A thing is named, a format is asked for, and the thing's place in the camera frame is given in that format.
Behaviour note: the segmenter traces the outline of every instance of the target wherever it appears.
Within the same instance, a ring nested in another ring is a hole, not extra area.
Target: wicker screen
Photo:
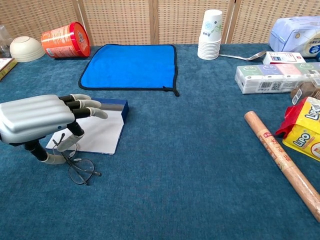
[[[158,0],[158,29],[160,44],[196,44],[206,10],[223,12],[222,30],[230,0]]]
[[[148,0],[82,0],[94,46],[150,44]]]
[[[229,43],[267,43],[277,19],[318,16],[320,0],[241,0],[235,14],[237,18]]]
[[[70,24],[77,18],[71,0],[1,0],[0,24],[13,37],[41,39],[43,32]]]

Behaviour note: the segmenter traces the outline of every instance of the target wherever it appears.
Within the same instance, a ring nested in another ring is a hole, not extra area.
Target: stack of paper cups
[[[222,31],[222,11],[216,9],[204,12],[199,37],[198,57],[204,60],[216,59],[219,55]]]

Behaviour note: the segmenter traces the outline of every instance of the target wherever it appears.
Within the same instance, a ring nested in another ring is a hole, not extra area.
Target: blue towel
[[[101,47],[84,69],[79,87],[85,90],[163,90],[178,97],[177,52],[173,45]]]

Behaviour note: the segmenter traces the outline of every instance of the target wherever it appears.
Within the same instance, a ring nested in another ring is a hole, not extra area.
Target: orange can
[[[42,33],[41,44],[52,58],[88,57],[90,42],[85,28],[79,22]]]

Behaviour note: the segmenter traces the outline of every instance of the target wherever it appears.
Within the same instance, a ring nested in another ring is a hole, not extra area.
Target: yellow package
[[[284,145],[320,161],[320,100],[305,97],[288,107],[275,134]]]

